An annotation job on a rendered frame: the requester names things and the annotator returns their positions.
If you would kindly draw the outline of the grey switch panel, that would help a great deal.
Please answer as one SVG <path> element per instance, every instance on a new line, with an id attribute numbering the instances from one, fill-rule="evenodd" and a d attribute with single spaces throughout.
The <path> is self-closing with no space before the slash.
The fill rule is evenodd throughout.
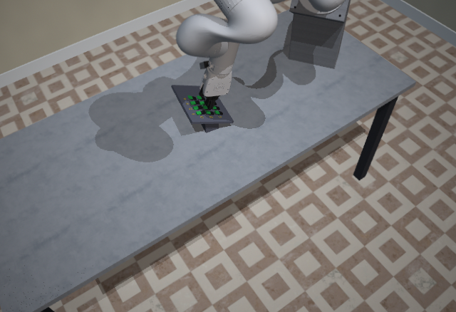
<path id="1" fill-rule="evenodd" d="M 234 122 L 219 98 L 213 109 L 208 109 L 205 105 L 207 98 L 199 95 L 200 86 L 172 85 L 171 88 L 191 124 L 201 124 L 205 132 L 218 129 L 220 123 Z"/>

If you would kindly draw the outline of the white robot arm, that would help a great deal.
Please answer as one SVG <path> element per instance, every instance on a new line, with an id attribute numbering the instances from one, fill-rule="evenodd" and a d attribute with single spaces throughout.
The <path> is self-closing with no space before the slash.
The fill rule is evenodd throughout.
<path id="1" fill-rule="evenodd" d="M 176 42 L 189 56 L 209 58 L 199 63 L 200 69 L 209 66 L 215 73 L 228 74 L 232 71 L 240 43 L 259 43 L 273 34 L 278 24 L 273 4 L 284 0 L 214 1 L 227 20 L 209 14 L 194 14 L 181 23 Z M 328 14 L 345 0 L 299 1 L 310 12 Z"/>

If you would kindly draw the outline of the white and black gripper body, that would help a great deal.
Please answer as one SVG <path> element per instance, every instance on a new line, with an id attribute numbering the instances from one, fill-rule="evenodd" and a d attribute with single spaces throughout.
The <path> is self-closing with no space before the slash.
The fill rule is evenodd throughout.
<path id="1" fill-rule="evenodd" d="M 218 74 L 207 67 L 202 77 L 200 90 L 203 86 L 202 92 L 205 97 L 226 95 L 229 92 L 231 82 L 232 71 L 228 74 Z"/>

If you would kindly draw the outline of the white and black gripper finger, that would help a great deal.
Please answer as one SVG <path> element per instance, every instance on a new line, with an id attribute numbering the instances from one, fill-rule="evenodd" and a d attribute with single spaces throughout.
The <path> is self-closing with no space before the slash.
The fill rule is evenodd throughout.
<path id="1" fill-rule="evenodd" d="M 200 90 L 200 92 L 199 92 L 199 95 L 202 96 L 202 97 L 205 97 L 205 96 L 203 95 L 202 90 L 203 90 L 203 86 L 202 86 L 202 88 L 201 88 L 201 90 Z M 208 107 L 208 109 L 210 109 L 210 108 L 212 107 L 212 96 L 211 96 L 211 97 L 206 97 L 206 98 L 207 98 L 207 99 L 206 99 L 205 105 Z"/>
<path id="2" fill-rule="evenodd" d="M 211 109 L 213 109 L 214 104 L 215 104 L 215 101 L 218 99 L 219 96 L 220 96 L 220 95 L 218 95 L 218 96 L 212 96 L 212 107 L 211 107 Z"/>

